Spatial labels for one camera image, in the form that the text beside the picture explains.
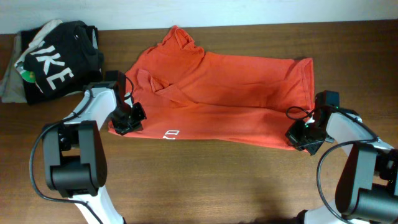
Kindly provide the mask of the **red orange t-shirt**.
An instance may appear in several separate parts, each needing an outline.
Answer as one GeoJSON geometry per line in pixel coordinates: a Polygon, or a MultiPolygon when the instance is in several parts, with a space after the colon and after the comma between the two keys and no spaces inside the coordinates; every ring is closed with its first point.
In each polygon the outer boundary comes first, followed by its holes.
{"type": "Polygon", "coordinates": [[[277,59],[208,52],[173,26],[126,72],[127,91],[146,114],[132,138],[240,142],[290,149],[286,111],[314,107],[311,58],[277,59]]]}

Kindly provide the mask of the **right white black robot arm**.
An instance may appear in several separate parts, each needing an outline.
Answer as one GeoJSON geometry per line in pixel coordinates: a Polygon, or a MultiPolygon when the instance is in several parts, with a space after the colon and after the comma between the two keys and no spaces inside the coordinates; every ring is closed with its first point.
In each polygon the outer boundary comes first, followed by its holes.
{"type": "Polygon", "coordinates": [[[295,118],[285,135],[293,148],[311,155],[323,143],[332,143],[317,165],[323,206],[300,212],[297,223],[397,223],[397,149],[382,141],[357,112],[340,107],[337,92],[317,93],[314,109],[295,118]],[[322,190],[322,165],[339,148],[348,158],[329,202],[322,190]]]}

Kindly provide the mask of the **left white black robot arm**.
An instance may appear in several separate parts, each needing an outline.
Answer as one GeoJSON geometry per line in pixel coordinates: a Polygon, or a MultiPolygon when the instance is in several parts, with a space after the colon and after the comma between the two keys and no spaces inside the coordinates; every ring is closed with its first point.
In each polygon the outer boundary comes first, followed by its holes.
{"type": "Polygon", "coordinates": [[[64,119],[45,127],[43,142],[45,182],[60,194],[60,203],[78,207],[88,223],[125,223],[106,190],[108,166],[100,129],[110,120],[116,134],[142,130],[146,114],[126,86],[122,72],[106,72],[102,82],[86,86],[78,106],[64,119]]]}

